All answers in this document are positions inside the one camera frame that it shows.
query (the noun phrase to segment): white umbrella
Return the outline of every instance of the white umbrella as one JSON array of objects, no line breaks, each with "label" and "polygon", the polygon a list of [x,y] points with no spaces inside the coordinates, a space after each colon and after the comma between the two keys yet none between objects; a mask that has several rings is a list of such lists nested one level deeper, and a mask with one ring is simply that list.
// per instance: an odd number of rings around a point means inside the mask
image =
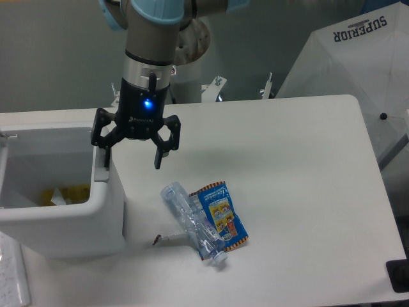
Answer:
[{"label": "white umbrella", "polygon": [[409,6],[396,3],[312,32],[277,98],[351,94],[379,159],[406,132]]}]

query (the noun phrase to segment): light blue cap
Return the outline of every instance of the light blue cap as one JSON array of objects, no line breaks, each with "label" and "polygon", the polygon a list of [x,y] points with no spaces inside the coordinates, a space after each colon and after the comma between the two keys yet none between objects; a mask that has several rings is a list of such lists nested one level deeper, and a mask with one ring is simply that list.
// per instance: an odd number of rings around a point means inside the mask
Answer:
[{"label": "light blue cap", "polygon": [[230,13],[239,8],[245,8],[249,3],[250,0],[229,0],[226,12]]},{"label": "light blue cap", "polygon": [[157,24],[176,24],[185,15],[184,0],[131,0],[134,9]]},{"label": "light blue cap", "polygon": [[108,22],[108,26],[112,29],[112,30],[123,30],[123,28],[120,26],[120,24],[118,24],[115,20],[115,18],[111,15],[110,11],[107,8],[107,5],[105,4],[104,0],[99,0],[100,3],[100,7],[102,10],[102,13],[104,14],[104,17],[106,19],[106,21]]}]

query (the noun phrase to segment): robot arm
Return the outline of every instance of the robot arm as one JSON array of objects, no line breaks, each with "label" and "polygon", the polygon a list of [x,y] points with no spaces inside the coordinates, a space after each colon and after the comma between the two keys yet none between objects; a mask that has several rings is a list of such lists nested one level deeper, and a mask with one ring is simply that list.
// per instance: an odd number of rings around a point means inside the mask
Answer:
[{"label": "robot arm", "polygon": [[[180,121],[163,118],[179,29],[196,17],[228,12],[249,0],[100,0],[110,27],[127,29],[125,67],[118,110],[97,109],[91,144],[107,151],[124,138],[152,141],[157,146],[155,167],[179,148]],[[102,128],[115,122],[106,136]],[[158,131],[171,131],[164,141]]]}]

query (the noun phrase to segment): bottle cap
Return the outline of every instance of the bottle cap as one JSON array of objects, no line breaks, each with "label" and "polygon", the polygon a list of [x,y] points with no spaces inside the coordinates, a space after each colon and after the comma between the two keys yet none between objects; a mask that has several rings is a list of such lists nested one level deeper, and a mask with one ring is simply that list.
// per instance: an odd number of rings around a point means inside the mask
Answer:
[{"label": "bottle cap", "polygon": [[217,265],[221,264],[228,258],[227,254],[224,251],[219,251],[214,257],[213,260]]}]

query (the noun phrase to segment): blue led light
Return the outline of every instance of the blue led light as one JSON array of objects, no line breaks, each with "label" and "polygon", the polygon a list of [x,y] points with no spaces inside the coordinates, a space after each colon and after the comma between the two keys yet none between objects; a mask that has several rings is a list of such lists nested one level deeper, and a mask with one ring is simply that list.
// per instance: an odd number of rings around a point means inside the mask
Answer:
[{"label": "blue led light", "polygon": [[150,110],[153,108],[153,103],[149,99],[146,99],[143,103],[145,105],[145,109]]}]

